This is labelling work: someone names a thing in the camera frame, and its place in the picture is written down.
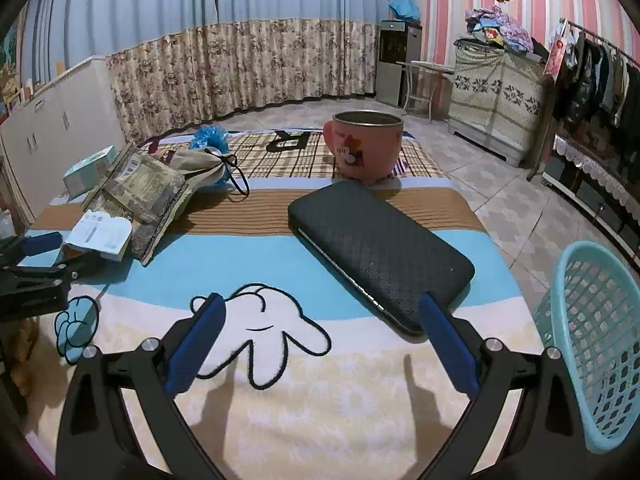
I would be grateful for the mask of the black textured wallet case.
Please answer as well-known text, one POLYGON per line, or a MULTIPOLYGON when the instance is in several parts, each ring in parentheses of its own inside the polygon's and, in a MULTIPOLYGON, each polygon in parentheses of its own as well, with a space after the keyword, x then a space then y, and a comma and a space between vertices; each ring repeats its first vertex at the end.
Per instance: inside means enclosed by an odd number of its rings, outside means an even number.
POLYGON ((410 337, 423 334, 418 307, 426 292, 448 307, 474 278, 467 256, 354 181, 293 200, 288 224, 387 323, 410 337))

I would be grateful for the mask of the clothes rack with garments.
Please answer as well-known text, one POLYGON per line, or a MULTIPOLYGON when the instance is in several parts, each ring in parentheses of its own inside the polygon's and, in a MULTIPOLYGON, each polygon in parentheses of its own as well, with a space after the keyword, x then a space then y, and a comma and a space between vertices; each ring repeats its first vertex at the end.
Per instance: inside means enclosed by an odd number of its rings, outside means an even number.
POLYGON ((544 170, 551 143, 565 132, 623 184, 639 182, 639 63, 620 47, 567 18, 567 46, 558 79, 544 78, 544 108, 533 166, 544 170))

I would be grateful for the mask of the pink cartoon mug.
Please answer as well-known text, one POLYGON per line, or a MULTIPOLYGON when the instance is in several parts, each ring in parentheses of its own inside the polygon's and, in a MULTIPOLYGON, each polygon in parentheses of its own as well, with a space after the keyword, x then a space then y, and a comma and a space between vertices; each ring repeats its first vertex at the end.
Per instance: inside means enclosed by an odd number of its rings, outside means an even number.
POLYGON ((369 184, 392 173, 403 133, 400 117, 377 110, 345 110, 323 126, 324 143, 340 173, 369 184))

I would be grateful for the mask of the grey printed snack bag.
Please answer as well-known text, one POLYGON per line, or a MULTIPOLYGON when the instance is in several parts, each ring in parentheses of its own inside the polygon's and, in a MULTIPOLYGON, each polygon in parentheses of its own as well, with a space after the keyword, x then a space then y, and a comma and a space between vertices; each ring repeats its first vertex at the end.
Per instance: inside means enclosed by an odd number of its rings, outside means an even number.
POLYGON ((87 194, 81 208, 129 220, 130 252, 147 266, 191 195, 182 174, 129 143, 87 194))

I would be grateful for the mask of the light blue tissue box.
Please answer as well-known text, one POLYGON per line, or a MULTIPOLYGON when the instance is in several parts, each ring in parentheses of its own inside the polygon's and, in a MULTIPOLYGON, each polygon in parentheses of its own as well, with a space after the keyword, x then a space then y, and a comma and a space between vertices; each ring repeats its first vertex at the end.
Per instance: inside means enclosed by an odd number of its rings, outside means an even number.
POLYGON ((116 150, 111 145, 68 168, 63 176, 68 196, 76 198, 97 186, 111 167, 115 156, 116 150))

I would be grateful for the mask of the pile of folded clothes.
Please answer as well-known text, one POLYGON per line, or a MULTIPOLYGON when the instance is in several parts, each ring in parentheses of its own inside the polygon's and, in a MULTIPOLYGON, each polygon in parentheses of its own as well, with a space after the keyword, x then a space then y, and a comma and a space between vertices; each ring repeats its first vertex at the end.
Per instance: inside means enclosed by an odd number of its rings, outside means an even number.
POLYGON ((520 53, 534 52, 529 32, 498 6, 466 10, 465 24, 468 34, 485 44, 496 44, 520 53))

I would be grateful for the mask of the low lace covered bench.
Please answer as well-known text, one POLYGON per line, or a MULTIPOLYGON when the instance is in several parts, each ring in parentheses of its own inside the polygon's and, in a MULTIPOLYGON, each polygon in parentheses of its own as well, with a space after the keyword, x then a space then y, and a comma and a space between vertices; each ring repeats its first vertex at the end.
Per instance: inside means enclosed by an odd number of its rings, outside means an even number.
POLYGON ((639 201, 596 156, 556 134, 541 180, 573 202, 638 266, 639 201))

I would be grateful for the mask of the beige drawstring pouch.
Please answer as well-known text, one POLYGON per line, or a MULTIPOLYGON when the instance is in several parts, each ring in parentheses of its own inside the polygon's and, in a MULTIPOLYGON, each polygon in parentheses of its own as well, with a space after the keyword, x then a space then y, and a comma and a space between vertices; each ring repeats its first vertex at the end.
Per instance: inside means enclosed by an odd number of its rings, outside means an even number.
POLYGON ((187 148, 171 153, 167 165, 178 171, 192 192, 200 188, 220 188, 228 182, 241 196, 250 195, 250 185, 232 153, 218 148, 187 148))

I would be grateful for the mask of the cloth covered cabinet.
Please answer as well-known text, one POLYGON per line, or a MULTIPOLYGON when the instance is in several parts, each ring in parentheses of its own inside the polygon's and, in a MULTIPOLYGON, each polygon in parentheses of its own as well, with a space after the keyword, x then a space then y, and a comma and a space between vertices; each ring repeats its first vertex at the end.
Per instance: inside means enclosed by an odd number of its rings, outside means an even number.
POLYGON ((546 99, 541 62, 477 40, 460 38, 454 46, 449 132, 522 166, 546 99))

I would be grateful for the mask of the pink hanging bag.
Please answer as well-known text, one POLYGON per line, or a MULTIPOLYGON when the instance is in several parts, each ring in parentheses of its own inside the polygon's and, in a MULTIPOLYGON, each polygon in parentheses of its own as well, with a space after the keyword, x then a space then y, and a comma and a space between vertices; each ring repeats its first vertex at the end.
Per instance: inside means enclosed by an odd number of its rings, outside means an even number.
POLYGON ((561 20, 555 29, 549 55, 544 66, 544 78, 555 82, 558 77, 564 60, 567 46, 566 39, 567 20, 561 20))

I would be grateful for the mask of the blue plastic bag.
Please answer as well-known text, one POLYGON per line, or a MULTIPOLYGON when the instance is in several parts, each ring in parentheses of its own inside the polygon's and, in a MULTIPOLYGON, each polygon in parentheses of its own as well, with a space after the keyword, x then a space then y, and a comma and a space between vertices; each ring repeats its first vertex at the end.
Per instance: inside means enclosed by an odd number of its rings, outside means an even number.
POLYGON ((228 131, 221 126, 204 125, 196 130, 190 142, 191 150, 216 148, 221 152, 229 151, 228 131))

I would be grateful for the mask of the grey water dispenser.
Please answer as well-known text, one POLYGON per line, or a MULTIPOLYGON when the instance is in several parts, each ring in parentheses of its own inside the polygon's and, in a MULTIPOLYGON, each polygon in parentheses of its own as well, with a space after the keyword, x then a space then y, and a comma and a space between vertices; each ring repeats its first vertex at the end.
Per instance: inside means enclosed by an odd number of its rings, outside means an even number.
POLYGON ((420 58, 422 27, 416 23, 385 20, 378 30, 376 98, 387 105, 402 107, 408 89, 407 67, 420 58))

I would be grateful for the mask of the white paper leaflet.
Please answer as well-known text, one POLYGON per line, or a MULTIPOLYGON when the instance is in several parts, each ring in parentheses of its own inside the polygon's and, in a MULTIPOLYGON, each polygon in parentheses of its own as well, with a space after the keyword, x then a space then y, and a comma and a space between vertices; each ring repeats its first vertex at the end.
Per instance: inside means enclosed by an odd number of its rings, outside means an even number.
POLYGON ((87 210, 66 237, 65 245, 80 252, 97 252, 106 260, 122 261, 131 234, 128 219, 87 210))

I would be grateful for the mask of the small metal chair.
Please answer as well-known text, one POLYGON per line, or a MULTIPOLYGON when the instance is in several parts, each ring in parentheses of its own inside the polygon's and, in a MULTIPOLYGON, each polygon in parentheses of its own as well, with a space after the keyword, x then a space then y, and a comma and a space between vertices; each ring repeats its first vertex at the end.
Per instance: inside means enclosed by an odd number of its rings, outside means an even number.
POLYGON ((402 111, 407 113, 413 105, 422 105, 427 119, 431 122, 436 91, 442 81, 454 76, 454 66, 418 60, 398 62, 398 65, 406 76, 402 111))

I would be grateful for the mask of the blue and floral curtain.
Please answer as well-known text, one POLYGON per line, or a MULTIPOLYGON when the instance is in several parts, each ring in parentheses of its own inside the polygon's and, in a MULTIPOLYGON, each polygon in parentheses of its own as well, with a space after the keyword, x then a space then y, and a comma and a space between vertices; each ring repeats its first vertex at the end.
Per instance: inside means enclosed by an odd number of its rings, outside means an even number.
POLYGON ((238 110, 374 90, 386 0, 27 0, 3 40, 22 84, 106 62, 141 141, 238 110))

